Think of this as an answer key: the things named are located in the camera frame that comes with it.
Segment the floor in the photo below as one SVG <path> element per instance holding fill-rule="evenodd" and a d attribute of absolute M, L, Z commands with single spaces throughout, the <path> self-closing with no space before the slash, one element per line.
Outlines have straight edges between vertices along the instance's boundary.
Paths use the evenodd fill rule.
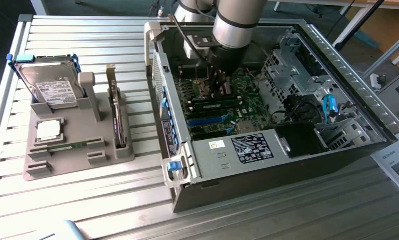
<path fill-rule="evenodd" d="M 46 0 L 44 2 L 50 15 L 55 16 L 147 16 L 153 3 L 151 0 L 82 0 L 83 3 L 78 5 L 74 4 L 74 0 Z M 173 1 L 162 2 L 166 2 L 163 14 L 167 15 Z M 308 23 L 317 26 L 325 35 L 340 17 L 337 7 L 323 7 L 321 17 L 311 11 L 312 7 L 304 4 L 284 3 L 280 6 L 280 12 L 273 12 L 273 7 L 274 3 L 269 2 L 261 18 L 304 19 Z M 34 14 L 30 0 L 0 0 L 0 77 L 4 68 L 4 56 L 8 52 L 19 14 Z M 336 39 L 347 24 L 348 20 L 343 19 L 329 35 L 331 41 Z M 361 73 L 383 53 L 353 38 L 343 49 L 341 54 L 355 70 Z M 378 74 L 386 74 L 388 79 L 392 79 L 399 74 L 399 69 L 388 61 L 379 68 Z"/>

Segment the hard drive label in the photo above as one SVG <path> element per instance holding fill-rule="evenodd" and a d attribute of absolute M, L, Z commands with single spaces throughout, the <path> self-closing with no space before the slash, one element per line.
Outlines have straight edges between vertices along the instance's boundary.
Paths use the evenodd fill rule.
<path fill-rule="evenodd" d="M 262 134 L 234 137 L 232 139 L 232 144 L 237 152 L 240 162 L 244 164 L 273 158 L 273 154 Z"/>
<path fill-rule="evenodd" d="M 36 83 L 38 90 L 48 105 L 71 104 L 76 102 L 68 81 Z"/>

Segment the hard drive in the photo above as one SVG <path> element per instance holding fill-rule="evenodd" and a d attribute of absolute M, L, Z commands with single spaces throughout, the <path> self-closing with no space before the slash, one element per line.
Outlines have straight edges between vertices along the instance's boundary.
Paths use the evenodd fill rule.
<path fill-rule="evenodd" d="M 76 98 L 84 97 L 84 91 L 76 81 L 80 70 L 75 55 L 58 57 L 19 55 L 11 63 L 34 102 L 47 103 L 51 109 L 76 106 Z"/>

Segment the motherboard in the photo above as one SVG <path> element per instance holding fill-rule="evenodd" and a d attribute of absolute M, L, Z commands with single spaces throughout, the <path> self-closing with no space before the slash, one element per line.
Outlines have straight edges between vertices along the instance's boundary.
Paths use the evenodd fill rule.
<path fill-rule="evenodd" d="M 233 73 L 221 95 L 212 96 L 205 77 L 178 78 L 175 88 L 193 140 L 253 133 L 269 124 L 266 106 L 246 69 Z"/>

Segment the aluminum extrusion table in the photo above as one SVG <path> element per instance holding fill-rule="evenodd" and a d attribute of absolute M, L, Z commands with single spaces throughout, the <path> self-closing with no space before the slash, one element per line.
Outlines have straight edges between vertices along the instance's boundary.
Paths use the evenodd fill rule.
<path fill-rule="evenodd" d="M 143 63 L 145 17 L 35 16 L 18 23 L 9 52 L 72 51 L 95 91 L 117 65 L 135 160 L 26 182 L 30 94 L 8 67 L 0 84 L 0 239 L 31 239 L 56 219 L 88 239 L 399 239 L 399 189 L 371 158 L 337 173 L 174 214 Z"/>

